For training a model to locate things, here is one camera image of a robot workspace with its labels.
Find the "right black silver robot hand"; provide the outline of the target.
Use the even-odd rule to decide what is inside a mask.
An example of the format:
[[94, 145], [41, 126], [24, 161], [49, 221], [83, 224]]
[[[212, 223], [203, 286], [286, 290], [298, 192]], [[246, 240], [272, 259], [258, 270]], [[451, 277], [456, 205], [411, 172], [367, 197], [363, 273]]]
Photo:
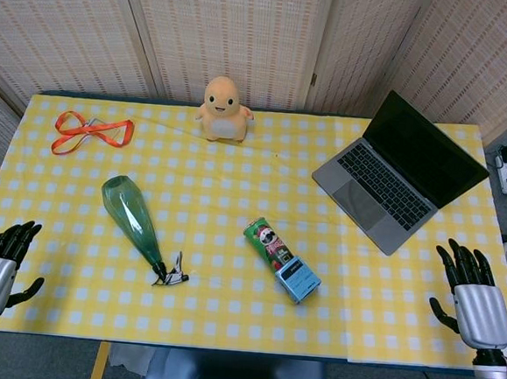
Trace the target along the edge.
[[455, 316], [450, 317], [439, 300], [431, 297], [429, 304], [435, 318], [473, 349], [506, 349], [507, 307], [486, 256], [478, 249], [465, 248], [453, 238], [448, 244], [450, 252], [440, 245], [436, 249], [453, 295]]

